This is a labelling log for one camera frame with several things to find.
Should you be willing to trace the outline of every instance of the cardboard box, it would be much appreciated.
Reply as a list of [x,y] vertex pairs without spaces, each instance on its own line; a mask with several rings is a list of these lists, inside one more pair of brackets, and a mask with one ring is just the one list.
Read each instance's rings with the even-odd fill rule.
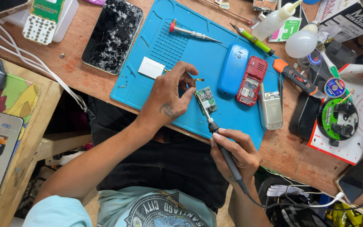
[[315,20],[320,27],[339,26],[342,31],[334,37],[339,42],[363,35],[363,0],[322,0]]

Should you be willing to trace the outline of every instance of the finger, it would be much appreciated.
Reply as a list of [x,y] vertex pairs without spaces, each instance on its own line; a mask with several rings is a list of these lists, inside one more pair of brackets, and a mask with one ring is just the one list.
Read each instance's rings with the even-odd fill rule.
[[218,133],[213,133],[213,138],[215,142],[230,151],[239,162],[247,162],[249,154],[238,143],[230,141],[228,138]]
[[181,111],[182,113],[185,113],[187,111],[187,106],[191,101],[191,97],[193,97],[193,93],[196,91],[195,87],[190,87],[187,89],[184,94],[179,99],[179,103],[181,104]]
[[190,76],[188,73],[183,73],[183,75],[179,79],[180,84],[188,84],[188,87],[193,87],[193,77]]
[[191,75],[198,75],[198,70],[194,67],[194,65],[179,61],[170,71],[172,77],[180,78],[184,73],[190,73]]
[[226,163],[226,160],[225,160],[224,156],[222,155],[221,150],[218,147],[218,144],[214,143],[214,142],[212,142],[212,143],[214,144],[214,146],[211,147],[211,153],[210,154],[211,154],[212,158],[214,159],[218,170],[221,171],[221,170],[229,169],[228,164]]
[[239,143],[239,145],[243,147],[243,149],[245,149],[246,152],[257,153],[257,149],[253,144],[253,141],[249,135],[238,130],[224,129],[224,128],[219,128],[218,133],[225,137],[231,138],[237,143]]
[[182,91],[186,91],[187,90],[187,85],[185,83],[180,83],[180,89]]

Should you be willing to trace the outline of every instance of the silver flip phone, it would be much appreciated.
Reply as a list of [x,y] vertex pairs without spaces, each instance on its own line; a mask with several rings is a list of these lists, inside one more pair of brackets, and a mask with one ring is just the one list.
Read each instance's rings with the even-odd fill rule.
[[282,106],[280,93],[264,92],[264,85],[260,83],[259,111],[261,126],[268,130],[282,127]]

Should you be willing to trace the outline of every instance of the t-shirt graphic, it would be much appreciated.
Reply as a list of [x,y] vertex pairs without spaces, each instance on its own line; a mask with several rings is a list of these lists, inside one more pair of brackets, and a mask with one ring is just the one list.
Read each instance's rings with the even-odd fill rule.
[[179,192],[155,191],[139,199],[124,219],[127,227],[209,227],[197,213],[179,203]]

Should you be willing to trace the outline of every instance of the green circuit board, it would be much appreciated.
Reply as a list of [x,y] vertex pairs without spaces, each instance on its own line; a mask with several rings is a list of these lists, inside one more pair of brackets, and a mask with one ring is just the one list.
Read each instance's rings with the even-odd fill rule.
[[212,113],[218,109],[217,104],[215,103],[214,96],[212,95],[211,89],[209,87],[203,88],[197,91],[198,98],[204,104],[205,109],[208,113]]
[[30,13],[58,23],[64,2],[64,0],[34,0]]

